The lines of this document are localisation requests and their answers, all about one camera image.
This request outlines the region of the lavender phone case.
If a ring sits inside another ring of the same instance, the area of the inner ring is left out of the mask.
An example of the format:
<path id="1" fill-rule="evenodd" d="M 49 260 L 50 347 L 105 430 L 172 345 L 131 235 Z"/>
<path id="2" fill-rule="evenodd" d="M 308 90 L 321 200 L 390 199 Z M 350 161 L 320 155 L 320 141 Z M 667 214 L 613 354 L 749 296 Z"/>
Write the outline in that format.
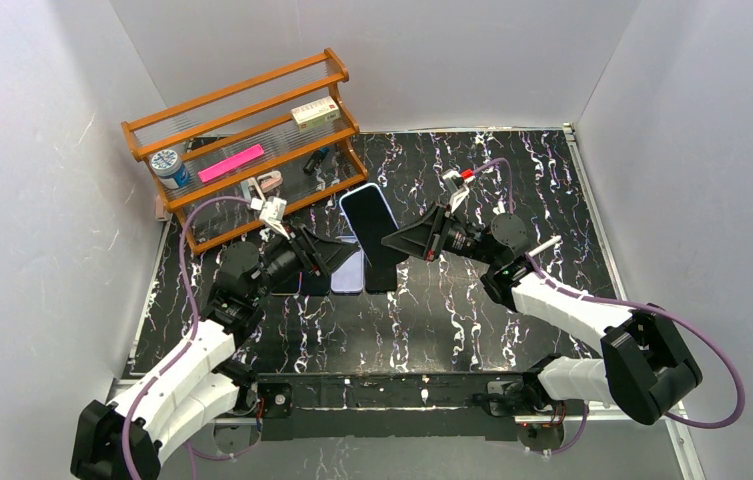
<path id="1" fill-rule="evenodd" d="M 357 295 L 364 290 L 364 260 L 362 251 L 356 251 L 332 274 L 330 291 L 336 295 Z"/>

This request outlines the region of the black phone case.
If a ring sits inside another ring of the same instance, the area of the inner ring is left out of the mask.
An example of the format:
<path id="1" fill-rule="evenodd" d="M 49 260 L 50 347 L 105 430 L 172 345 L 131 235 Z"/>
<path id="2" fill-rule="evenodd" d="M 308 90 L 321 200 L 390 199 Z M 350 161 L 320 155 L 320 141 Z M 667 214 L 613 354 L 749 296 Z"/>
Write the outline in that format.
<path id="1" fill-rule="evenodd" d="M 387 294 L 397 289 L 396 264 L 367 257 L 364 266 L 364 289 L 368 294 Z"/>

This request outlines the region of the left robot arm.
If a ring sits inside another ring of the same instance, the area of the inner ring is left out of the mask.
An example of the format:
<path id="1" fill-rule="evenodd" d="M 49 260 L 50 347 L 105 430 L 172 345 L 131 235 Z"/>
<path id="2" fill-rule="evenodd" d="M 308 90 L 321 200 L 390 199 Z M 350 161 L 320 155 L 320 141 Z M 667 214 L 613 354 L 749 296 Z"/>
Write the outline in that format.
<path id="1" fill-rule="evenodd" d="M 256 381 L 235 352 L 257 329 L 275 288 L 302 274 L 328 277 L 356 244 L 287 227 L 264 248 L 227 248 L 190 332 L 156 366 L 109 403 L 80 413 L 70 461 L 78 479 L 156 479 L 197 431 L 233 410 Z"/>

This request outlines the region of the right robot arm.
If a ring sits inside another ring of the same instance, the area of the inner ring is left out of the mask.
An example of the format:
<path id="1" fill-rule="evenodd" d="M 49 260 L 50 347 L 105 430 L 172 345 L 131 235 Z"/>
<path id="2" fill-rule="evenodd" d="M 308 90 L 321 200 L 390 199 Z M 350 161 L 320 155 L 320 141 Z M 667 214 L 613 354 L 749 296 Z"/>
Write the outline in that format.
<path id="1" fill-rule="evenodd" d="M 513 213 L 501 213 L 481 227 L 436 205 L 381 243 L 425 261 L 449 252 L 485 264 L 480 282 L 494 303 L 541 319 L 599 353 L 597 359 L 551 358 L 527 371 L 524 391 L 538 406 L 600 402 L 651 425 L 703 380 L 663 310 L 624 306 L 546 277 L 533 262 L 525 223 Z"/>

